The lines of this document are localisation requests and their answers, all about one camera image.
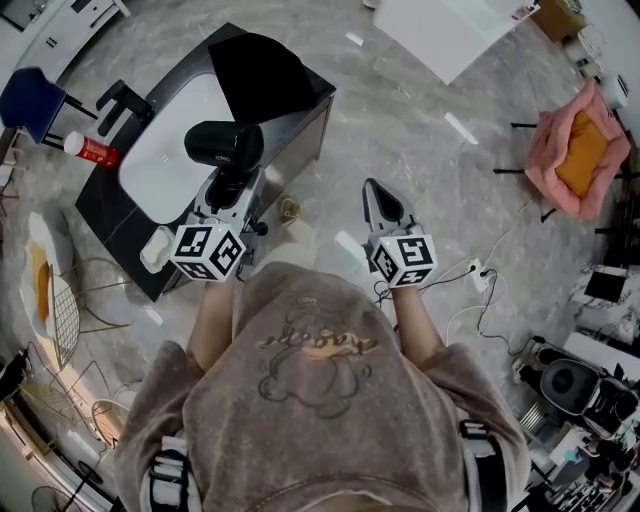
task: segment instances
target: brown t-shirt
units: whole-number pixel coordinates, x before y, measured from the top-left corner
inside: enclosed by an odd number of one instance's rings
[[[340,493],[464,511],[461,410],[498,437],[511,498],[524,487],[524,438],[469,348],[417,368],[364,293],[292,265],[265,267],[242,302],[206,375],[163,344],[116,452],[130,512],[162,436],[179,430],[205,512],[294,511]]]

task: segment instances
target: orange pillow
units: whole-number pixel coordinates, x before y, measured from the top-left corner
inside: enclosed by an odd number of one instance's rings
[[[569,150],[556,174],[571,191],[582,198],[587,195],[593,171],[602,160],[609,141],[584,110],[578,112],[571,126]]]

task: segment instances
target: black countertop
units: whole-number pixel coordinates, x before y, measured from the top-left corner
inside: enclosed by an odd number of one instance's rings
[[[203,73],[214,72],[208,50],[210,45],[244,33],[244,30],[235,25],[225,24],[167,73],[146,97],[147,101],[155,106],[156,111],[160,111],[191,79]],[[308,124],[309,118],[316,117],[318,109],[328,102],[335,93],[335,87],[310,69],[305,69],[316,95],[315,106],[309,109],[306,117],[304,114],[298,113],[281,118],[285,125],[290,124],[289,132],[299,129],[303,123]],[[117,149],[124,159],[145,127],[146,124],[131,115],[109,145]],[[287,131],[287,127],[283,126],[282,121],[278,128],[282,133]],[[286,137],[280,143],[272,145],[271,148],[265,148],[264,165],[271,162],[290,142],[285,139]],[[140,251],[151,238],[158,224],[149,219],[122,189],[118,170],[106,169],[97,165],[76,201],[76,208],[122,269],[151,300],[157,300],[176,272],[176,268],[169,262],[161,272],[151,274],[140,261]],[[191,210],[192,207],[188,207],[178,219],[168,224],[167,227],[175,232],[180,224],[185,223],[188,212]]]

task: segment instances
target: faucet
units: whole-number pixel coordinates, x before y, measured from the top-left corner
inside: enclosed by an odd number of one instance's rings
[[[123,80],[118,80],[107,92],[100,96],[100,99],[96,101],[96,108],[102,110],[109,100],[114,100],[116,104],[98,127],[98,133],[102,136],[109,133],[109,130],[113,128],[113,125],[125,109],[133,112],[142,123],[149,121],[154,112],[154,108],[133,92]]]

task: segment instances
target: blue chair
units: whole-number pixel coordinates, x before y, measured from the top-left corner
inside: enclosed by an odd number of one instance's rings
[[[49,129],[64,103],[98,119],[82,108],[80,101],[49,82],[40,68],[22,68],[13,72],[0,95],[0,119],[5,128],[24,128],[36,144],[64,149],[61,144],[47,140],[62,141]]]

